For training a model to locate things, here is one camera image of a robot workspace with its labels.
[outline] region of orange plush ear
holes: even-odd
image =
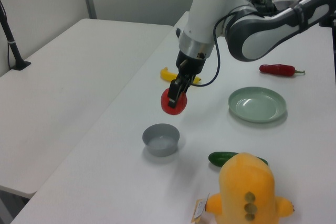
[[[288,199],[282,197],[275,198],[276,211],[279,217],[287,217],[293,214],[294,206]]]
[[[215,215],[222,214],[221,194],[214,194],[209,197],[205,205],[205,211],[211,212],[212,214],[215,214]]]

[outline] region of gray bowl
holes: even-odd
[[[178,129],[166,123],[152,125],[142,134],[147,150],[157,157],[166,157],[176,152],[179,139]]]

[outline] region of red chili pepper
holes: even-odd
[[[259,70],[262,73],[277,74],[280,76],[293,76],[295,73],[305,73],[305,71],[297,71],[295,67],[289,65],[275,64],[275,65],[261,65]]]

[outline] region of white table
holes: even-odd
[[[30,198],[171,26],[83,19],[0,78],[0,190]]]
[[[178,23],[187,21],[184,15]],[[171,31],[82,141],[46,181],[13,224],[190,223],[195,201],[219,191],[214,151],[250,152],[265,158],[276,194],[295,205],[281,224],[332,224],[336,199],[336,91],[331,30],[314,26],[255,62],[239,62],[220,39],[222,68],[207,88],[190,88],[177,116],[161,110],[169,84],[160,69],[174,68],[178,42]],[[283,78],[259,72],[283,63],[306,71]],[[213,54],[200,74],[211,79]],[[254,124],[228,111],[229,95],[247,86],[271,88],[287,101],[279,121]],[[181,134],[179,150],[158,158],[144,149],[142,133],[170,123]]]

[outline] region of red toy tomato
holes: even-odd
[[[178,115],[180,114],[184,108],[187,106],[187,96],[186,94],[183,92],[176,104],[176,107],[172,108],[169,107],[168,103],[169,103],[169,97],[168,97],[168,91],[169,89],[166,89],[161,96],[161,108],[163,109],[164,112],[166,112],[167,114],[170,115]]]

